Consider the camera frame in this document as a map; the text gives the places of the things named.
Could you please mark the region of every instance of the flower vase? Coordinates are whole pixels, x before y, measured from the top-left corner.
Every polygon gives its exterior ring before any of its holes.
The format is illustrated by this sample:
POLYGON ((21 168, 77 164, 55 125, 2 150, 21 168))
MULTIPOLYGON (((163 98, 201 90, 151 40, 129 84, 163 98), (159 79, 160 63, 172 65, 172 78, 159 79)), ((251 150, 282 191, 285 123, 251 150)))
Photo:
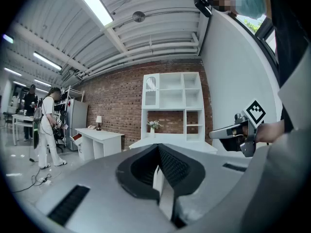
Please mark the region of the flower vase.
POLYGON ((154 138, 154 137, 155 137, 155 129, 154 129, 154 128, 151 128, 151 129, 150 129, 150 137, 151 137, 151 138, 154 138))

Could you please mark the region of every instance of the lamp shade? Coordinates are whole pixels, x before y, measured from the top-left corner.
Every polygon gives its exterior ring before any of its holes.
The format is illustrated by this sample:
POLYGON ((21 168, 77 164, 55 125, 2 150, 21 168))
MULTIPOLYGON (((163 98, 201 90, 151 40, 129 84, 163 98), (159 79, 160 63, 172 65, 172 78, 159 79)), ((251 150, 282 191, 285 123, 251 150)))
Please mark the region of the lamp shade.
POLYGON ((96 122, 101 123, 102 122, 102 116, 97 116, 96 122))

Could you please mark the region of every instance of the flowers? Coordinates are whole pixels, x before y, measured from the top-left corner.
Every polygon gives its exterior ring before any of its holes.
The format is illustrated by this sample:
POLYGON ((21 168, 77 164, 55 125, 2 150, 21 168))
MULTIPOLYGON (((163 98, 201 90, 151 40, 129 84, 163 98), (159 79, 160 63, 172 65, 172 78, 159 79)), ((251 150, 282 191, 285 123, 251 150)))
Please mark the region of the flowers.
POLYGON ((147 125, 149 125, 150 128, 152 128, 152 129, 158 129, 159 127, 162 127, 162 125, 159 124, 158 120, 156 120, 156 121, 148 121, 147 125))

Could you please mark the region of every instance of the brick wall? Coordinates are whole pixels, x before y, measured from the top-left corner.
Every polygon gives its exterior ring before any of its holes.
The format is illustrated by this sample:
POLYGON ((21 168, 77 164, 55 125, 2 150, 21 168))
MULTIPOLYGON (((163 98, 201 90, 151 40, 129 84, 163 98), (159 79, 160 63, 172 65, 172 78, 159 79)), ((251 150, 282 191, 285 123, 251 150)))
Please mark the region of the brick wall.
MULTIPOLYGON (((84 102, 89 104, 86 124, 96 125, 96 116, 102 116, 103 130, 125 134, 122 138, 122 149, 127 150, 129 145, 140 140, 143 76, 152 73, 187 71, 200 73, 205 109, 206 142, 211 144, 208 137, 208 133, 212 130, 210 95, 204 67, 199 59, 167 60, 134 65, 105 73, 75 87, 77 90, 85 91, 84 102)), ((162 120, 160 124, 167 122, 163 131, 182 133, 183 112, 153 113, 154 120, 162 120)))

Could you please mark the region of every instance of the green tree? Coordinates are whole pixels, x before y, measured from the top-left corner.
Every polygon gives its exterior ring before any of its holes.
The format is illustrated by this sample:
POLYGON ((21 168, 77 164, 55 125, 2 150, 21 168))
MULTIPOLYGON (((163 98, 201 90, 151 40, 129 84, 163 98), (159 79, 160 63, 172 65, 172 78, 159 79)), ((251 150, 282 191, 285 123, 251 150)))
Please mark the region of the green tree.
POLYGON ((257 26, 247 21, 247 19, 244 20, 244 23, 254 32, 256 33, 259 27, 261 26, 263 20, 260 20, 257 26))

